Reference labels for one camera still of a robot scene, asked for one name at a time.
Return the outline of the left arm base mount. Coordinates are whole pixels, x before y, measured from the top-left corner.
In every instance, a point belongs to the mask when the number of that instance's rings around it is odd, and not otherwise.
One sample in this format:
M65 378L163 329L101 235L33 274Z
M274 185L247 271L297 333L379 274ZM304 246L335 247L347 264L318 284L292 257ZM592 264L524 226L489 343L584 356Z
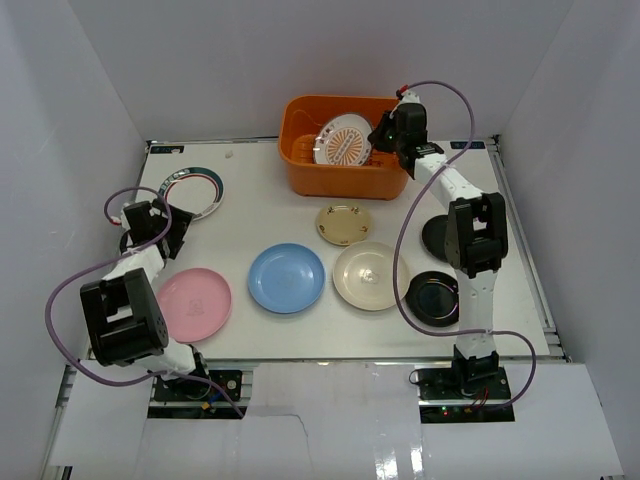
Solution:
M164 420L241 420L247 410L243 394L244 372L213 369L208 378L215 383L185 378L155 381L147 417Z

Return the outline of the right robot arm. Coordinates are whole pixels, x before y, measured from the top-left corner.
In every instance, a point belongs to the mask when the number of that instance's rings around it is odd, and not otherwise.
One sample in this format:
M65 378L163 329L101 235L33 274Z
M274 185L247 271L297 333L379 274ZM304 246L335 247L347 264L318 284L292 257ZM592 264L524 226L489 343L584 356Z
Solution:
M508 253L505 200L483 192L447 163L443 150L428 140L427 112L418 100L401 100L386 111L369 142L396 154L400 166L448 209L443 248L459 298L451 384L459 396L475 398L499 369L490 332L495 283Z

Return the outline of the white plate green rim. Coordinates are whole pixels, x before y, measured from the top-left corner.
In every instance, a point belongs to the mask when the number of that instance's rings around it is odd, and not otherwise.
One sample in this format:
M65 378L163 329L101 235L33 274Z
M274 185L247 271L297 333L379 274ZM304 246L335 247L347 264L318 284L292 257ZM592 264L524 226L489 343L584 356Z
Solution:
M211 169L187 167L166 177L158 192L171 206L190 213L192 219L198 221L220 207L225 185L222 178Z

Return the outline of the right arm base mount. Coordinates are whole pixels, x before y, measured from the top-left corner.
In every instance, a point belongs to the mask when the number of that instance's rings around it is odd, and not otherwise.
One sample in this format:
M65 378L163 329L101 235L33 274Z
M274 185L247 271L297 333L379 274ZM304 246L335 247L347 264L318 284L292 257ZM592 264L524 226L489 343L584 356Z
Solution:
M422 425L515 421L512 406L498 408L511 399L503 367L496 376L467 388L454 380L452 370L445 367L414 369L408 380L417 388Z

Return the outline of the white plate orange sunburst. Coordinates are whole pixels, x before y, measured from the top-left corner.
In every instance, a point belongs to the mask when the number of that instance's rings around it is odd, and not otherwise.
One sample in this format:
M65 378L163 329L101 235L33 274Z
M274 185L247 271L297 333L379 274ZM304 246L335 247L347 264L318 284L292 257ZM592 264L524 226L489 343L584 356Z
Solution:
M364 165L371 153L368 140L371 123L357 113L332 118L316 136L312 148L315 164L357 167Z

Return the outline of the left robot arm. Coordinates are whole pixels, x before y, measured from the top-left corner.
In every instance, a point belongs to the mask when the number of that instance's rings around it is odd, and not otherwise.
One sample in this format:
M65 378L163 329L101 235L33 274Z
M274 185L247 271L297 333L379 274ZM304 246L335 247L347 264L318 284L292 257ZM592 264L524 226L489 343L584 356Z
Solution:
M152 288L152 281L174 260L194 218L159 200L125 206L124 256L102 279L85 284L80 300L96 360L103 366L136 364L151 372L178 373L177 387L199 399L211 387L202 355L173 340Z

